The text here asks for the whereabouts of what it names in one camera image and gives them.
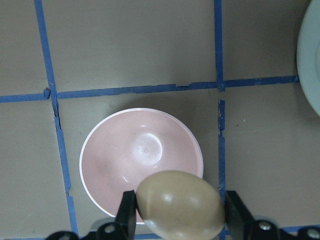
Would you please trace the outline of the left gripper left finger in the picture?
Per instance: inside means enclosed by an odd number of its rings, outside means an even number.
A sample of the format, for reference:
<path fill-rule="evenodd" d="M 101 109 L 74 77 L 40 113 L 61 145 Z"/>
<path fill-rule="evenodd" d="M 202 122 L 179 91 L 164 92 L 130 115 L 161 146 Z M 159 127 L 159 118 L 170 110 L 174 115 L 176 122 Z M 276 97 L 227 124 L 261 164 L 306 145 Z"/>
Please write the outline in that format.
<path fill-rule="evenodd" d="M 137 225 L 137 200 L 134 190 L 125 191 L 115 218 L 118 240 L 133 240 Z"/>

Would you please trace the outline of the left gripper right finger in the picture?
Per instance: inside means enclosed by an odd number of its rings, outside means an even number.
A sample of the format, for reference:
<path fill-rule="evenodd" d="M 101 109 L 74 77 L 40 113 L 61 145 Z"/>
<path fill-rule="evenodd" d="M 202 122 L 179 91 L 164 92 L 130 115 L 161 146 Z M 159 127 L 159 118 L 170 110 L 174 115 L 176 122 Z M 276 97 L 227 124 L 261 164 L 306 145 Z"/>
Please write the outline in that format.
<path fill-rule="evenodd" d="M 255 221 L 238 193 L 234 190 L 225 192 L 225 223 L 233 240 L 249 240 Z"/>

